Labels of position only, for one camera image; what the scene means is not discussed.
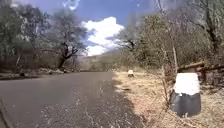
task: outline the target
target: stone marker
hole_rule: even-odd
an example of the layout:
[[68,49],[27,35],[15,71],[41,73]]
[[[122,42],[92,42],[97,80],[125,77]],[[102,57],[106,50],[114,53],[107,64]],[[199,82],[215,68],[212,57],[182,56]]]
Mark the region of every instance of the stone marker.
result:
[[177,74],[170,108],[180,117],[191,117],[200,113],[200,84],[196,73]]
[[134,71],[128,70],[128,77],[134,77]]

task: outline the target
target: foliage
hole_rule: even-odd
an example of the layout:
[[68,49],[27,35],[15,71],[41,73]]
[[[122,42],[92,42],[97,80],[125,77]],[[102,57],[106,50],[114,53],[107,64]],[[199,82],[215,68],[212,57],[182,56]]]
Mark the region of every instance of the foliage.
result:
[[0,69],[61,68],[85,50],[85,35],[74,12],[49,15],[31,5],[11,7],[10,1],[1,1]]

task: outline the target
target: bare tree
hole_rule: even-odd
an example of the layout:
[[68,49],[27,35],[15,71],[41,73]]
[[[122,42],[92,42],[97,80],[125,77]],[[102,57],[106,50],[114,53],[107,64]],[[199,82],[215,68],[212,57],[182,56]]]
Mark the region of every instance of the bare tree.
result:
[[58,68],[62,68],[66,60],[85,50],[82,39],[86,29],[81,25],[77,16],[70,10],[60,10],[51,18],[51,28],[46,34],[46,39],[51,43],[50,51],[58,54]]

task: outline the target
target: rock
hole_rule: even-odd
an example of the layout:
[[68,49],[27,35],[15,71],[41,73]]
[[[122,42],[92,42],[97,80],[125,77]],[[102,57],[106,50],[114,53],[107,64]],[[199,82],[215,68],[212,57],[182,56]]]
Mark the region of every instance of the rock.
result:
[[24,72],[22,72],[22,73],[19,74],[19,76],[20,76],[20,77],[25,77],[26,74],[25,74]]
[[57,69],[55,72],[58,74],[63,74],[63,72],[60,69]]

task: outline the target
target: roadside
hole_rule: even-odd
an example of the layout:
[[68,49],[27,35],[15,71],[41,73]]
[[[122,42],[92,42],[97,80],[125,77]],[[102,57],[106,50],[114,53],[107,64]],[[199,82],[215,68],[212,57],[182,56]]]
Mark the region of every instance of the roadside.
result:
[[224,126],[224,90],[202,86],[202,111],[192,118],[179,118],[165,111],[165,98],[159,74],[136,73],[128,78],[126,72],[117,72],[114,80],[121,81],[116,91],[125,95],[134,105],[134,113],[142,116],[145,127],[152,128],[217,128]]

